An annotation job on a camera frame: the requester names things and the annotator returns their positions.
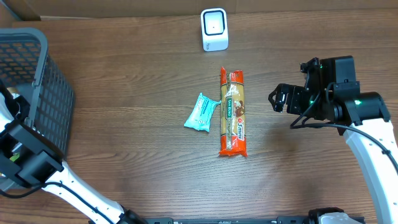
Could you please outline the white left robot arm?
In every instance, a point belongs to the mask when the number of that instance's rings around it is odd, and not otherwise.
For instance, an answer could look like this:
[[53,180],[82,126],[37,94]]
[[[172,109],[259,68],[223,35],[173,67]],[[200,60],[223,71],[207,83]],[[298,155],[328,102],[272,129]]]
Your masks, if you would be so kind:
[[81,180],[54,143],[24,124],[23,110],[28,105],[1,85],[1,174],[28,189],[20,195],[2,190],[1,195],[17,199],[44,190],[85,214],[90,223],[144,223],[139,215]]

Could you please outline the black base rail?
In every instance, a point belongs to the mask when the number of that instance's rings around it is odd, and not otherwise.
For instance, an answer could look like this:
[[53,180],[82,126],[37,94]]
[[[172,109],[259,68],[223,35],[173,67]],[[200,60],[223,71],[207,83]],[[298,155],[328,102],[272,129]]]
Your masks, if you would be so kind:
[[277,218],[243,219],[179,219],[145,218],[147,224],[316,224],[306,216],[279,216]]

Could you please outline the white barcode scanner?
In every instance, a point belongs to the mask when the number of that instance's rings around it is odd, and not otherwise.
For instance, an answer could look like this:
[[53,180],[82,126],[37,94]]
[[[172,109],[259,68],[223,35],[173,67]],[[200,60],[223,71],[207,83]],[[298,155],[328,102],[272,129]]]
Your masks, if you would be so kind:
[[226,50],[229,44],[227,13],[222,8],[205,9],[200,14],[203,50]]

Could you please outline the brown cardboard backboard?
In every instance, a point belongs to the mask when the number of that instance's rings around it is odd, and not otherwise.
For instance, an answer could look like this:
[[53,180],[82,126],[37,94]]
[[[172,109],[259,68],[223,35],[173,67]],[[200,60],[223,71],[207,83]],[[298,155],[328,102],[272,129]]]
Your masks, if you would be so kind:
[[220,7],[228,13],[389,9],[397,0],[4,0],[25,21],[41,17],[185,16]]

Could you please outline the teal wet wipes pack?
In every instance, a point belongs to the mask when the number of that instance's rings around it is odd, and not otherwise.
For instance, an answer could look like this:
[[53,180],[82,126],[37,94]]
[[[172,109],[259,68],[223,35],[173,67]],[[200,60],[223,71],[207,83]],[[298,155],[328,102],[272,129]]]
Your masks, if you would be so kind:
[[209,133],[214,110],[220,104],[221,101],[214,101],[203,95],[203,93],[200,93],[193,111],[184,123],[184,126],[186,128],[193,128],[197,131],[206,131]]

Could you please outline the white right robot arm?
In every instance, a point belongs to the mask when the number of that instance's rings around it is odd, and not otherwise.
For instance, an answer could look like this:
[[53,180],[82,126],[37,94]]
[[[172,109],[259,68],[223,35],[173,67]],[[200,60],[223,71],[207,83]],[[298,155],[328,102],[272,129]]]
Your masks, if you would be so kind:
[[397,141],[382,96],[361,92],[352,56],[313,58],[300,71],[304,86],[280,83],[269,94],[273,110],[298,116],[291,129],[337,129],[358,161],[377,220],[397,223]]

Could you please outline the orange spaghetti pack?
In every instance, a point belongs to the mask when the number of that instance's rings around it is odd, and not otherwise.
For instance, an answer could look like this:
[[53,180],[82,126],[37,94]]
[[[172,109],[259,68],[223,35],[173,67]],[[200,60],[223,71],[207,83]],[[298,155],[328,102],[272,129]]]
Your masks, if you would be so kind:
[[242,70],[220,69],[220,143],[222,156],[247,157],[246,107]]

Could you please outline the grey plastic mesh basket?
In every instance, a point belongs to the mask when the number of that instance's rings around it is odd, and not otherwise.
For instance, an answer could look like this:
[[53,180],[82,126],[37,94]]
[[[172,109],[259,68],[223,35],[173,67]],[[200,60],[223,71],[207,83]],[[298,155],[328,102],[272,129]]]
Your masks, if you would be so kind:
[[1,29],[1,192],[62,171],[75,92],[33,28]]

